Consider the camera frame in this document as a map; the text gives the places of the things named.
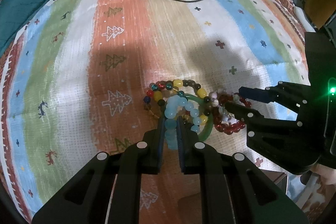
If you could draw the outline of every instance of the deer pattern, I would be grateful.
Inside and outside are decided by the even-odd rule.
[[[45,156],[46,156],[46,158],[49,159],[49,160],[47,160],[48,165],[54,164],[54,160],[51,157],[51,155],[54,155],[55,158],[57,158],[57,153],[55,151],[50,150],[48,153],[46,153]]]

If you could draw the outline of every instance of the yellow bead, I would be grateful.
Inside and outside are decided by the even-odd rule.
[[[205,91],[204,88],[200,88],[199,90],[197,90],[197,95],[198,95],[201,99],[203,99],[204,97],[206,97],[207,92]]]
[[[154,97],[154,100],[157,102],[163,98],[163,95],[161,91],[155,91],[153,97]]]
[[[173,93],[177,94],[180,89],[177,86],[173,86]]]
[[[208,121],[208,117],[204,114],[202,114],[199,118],[201,119],[201,125],[205,125]]]
[[[174,86],[177,86],[178,88],[181,88],[183,86],[183,82],[180,79],[174,80],[173,82]]]

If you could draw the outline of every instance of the green stripe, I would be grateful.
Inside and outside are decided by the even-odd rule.
[[[259,13],[259,11],[255,8],[255,6],[250,0],[238,0],[238,1],[264,28],[274,48],[282,56],[283,60],[286,63],[286,72],[290,82],[301,83],[300,74],[297,68],[294,66],[294,62],[291,59],[286,49],[286,46],[280,41],[275,30],[268,24],[268,22],[263,18],[263,16]]]
[[[43,108],[46,115],[39,118],[38,106],[42,100],[49,103],[49,90],[53,87],[54,62],[67,30],[71,17],[80,0],[57,0],[52,5],[52,12],[42,32],[31,67],[31,75],[24,93],[24,112],[22,114],[25,125],[25,142],[31,170],[35,174],[37,189],[43,203],[47,202],[68,180],[67,166],[60,162],[60,156],[55,158],[54,164],[47,165],[46,153],[50,150],[59,151],[56,140],[57,112],[53,105]]]

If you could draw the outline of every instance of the bed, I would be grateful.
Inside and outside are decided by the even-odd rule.
[[[0,162],[16,208],[31,222],[95,154],[120,153],[156,128],[158,107],[146,111],[143,102],[150,83],[191,79],[208,93],[308,85],[304,31],[291,0],[50,1],[1,58]],[[296,118],[279,105],[251,103],[266,117]],[[205,142],[284,171],[247,148],[245,129],[213,128]],[[296,202],[306,187],[288,175]],[[179,200],[199,191],[198,177],[182,175],[177,151],[165,144],[161,173],[142,179],[140,222],[182,223]],[[320,195],[312,209],[303,202],[308,215],[331,198]]]

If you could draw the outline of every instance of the blue stripe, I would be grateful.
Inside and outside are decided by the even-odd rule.
[[[238,0],[229,0],[231,2],[228,0],[216,1],[229,12],[252,53],[265,66],[271,85],[277,85],[278,81],[289,82],[285,61],[274,48],[265,29],[253,15]],[[261,41],[266,43],[266,47],[262,46]],[[287,108],[279,104],[275,104],[275,106],[278,119],[296,120],[296,113],[291,111],[290,114],[287,114]]]
[[[31,75],[31,66],[34,62],[35,50],[43,27],[50,16],[50,12],[51,7],[44,6],[34,16],[34,18],[31,20],[31,23],[28,25],[26,30],[27,43],[21,51],[17,64],[16,73],[12,84],[12,93],[9,100],[9,112],[7,113],[8,131],[11,137],[14,151],[13,160],[16,165],[17,173],[20,177],[23,195],[28,201],[30,210],[33,213],[37,212],[43,206],[43,203],[38,195],[35,176],[30,169],[28,161],[28,154],[24,137],[24,118],[22,117],[22,113],[24,109],[24,93],[29,76]],[[40,21],[37,25],[34,23],[36,19],[39,19]],[[29,190],[31,190],[33,193],[33,197],[28,194]]]

